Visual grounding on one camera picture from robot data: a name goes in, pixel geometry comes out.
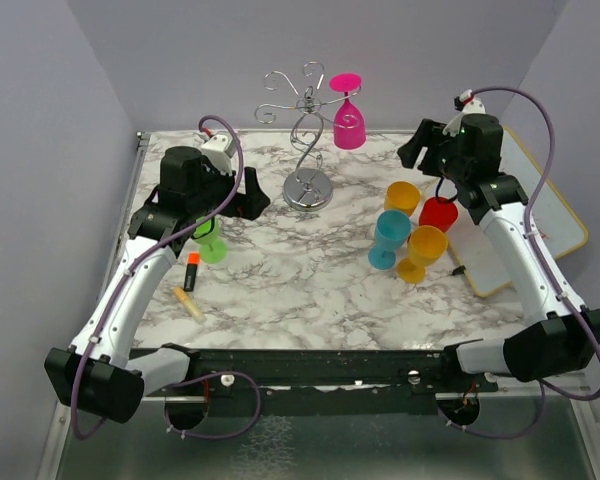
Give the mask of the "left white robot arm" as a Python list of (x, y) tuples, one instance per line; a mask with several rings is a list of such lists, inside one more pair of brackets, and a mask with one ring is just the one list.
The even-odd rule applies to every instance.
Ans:
[(133, 340), (156, 288), (188, 239), (218, 215), (255, 220), (270, 200), (239, 145), (177, 146), (166, 150), (160, 177), (132, 215), (124, 253), (111, 282), (82, 330), (65, 349), (49, 351), (44, 369), (59, 401), (102, 421), (127, 422), (143, 397), (163, 387), (186, 395), (201, 371), (182, 347), (164, 346), (136, 359)]

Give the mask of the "pink wine glass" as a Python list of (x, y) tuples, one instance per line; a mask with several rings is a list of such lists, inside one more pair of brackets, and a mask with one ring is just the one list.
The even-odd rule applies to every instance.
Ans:
[(355, 150), (366, 142), (365, 121), (351, 98), (360, 91), (362, 78), (357, 73), (344, 72), (334, 76), (330, 88), (341, 93), (341, 103), (333, 119), (334, 144), (343, 150)]

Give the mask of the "orange wine glass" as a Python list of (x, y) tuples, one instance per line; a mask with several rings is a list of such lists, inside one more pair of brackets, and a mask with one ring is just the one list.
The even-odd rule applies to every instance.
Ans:
[(401, 280), (417, 284), (424, 280), (426, 269), (437, 262), (448, 248), (446, 234), (435, 226), (417, 227), (410, 235), (407, 255), (396, 269)]

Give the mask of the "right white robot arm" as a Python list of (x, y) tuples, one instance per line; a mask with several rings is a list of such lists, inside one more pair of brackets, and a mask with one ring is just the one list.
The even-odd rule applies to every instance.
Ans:
[(589, 308), (570, 287), (525, 219), (529, 199), (518, 179), (500, 169), (504, 132), (498, 119), (471, 113), (461, 117), (456, 135), (445, 128), (422, 120), (398, 156), (403, 167), (454, 184), (459, 203), (504, 265), (526, 326), (508, 338), (445, 348), (450, 360), (439, 367), (441, 383), (461, 391), (485, 372), (528, 382), (585, 368), (600, 341), (600, 308)]

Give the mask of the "yellow wine glass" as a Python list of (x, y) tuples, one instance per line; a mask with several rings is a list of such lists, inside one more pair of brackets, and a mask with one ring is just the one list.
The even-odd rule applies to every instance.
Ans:
[(386, 191), (384, 200), (385, 210), (398, 210), (411, 216), (421, 200), (419, 189), (405, 181), (392, 183)]

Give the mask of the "green wine glass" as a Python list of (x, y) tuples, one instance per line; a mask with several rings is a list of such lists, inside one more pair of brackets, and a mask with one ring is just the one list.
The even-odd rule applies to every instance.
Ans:
[(225, 258), (227, 247), (220, 233), (221, 223), (216, 217), (201, 224), (193, 232), (191, 238), (199, 246), (198, 253), (203, 262), (217, 264)]

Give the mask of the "blue wine glass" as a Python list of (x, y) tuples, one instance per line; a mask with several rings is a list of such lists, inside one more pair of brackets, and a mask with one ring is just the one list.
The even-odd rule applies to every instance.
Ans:
[(369, 250), (370, 265), (378, 270), (389, 270), (396, 263), (396, 251), (411, 234), (410, 218), (400, 210), (386, 210), (376, 221), (374, 244)]

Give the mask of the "red wine glass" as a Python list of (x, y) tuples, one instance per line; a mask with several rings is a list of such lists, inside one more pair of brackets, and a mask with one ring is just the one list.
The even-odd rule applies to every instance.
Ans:
[(427, 199), (419, 215), (420, 226), (433, 226), (447, 232), (458, 219), (458, 208), (446, 197)]

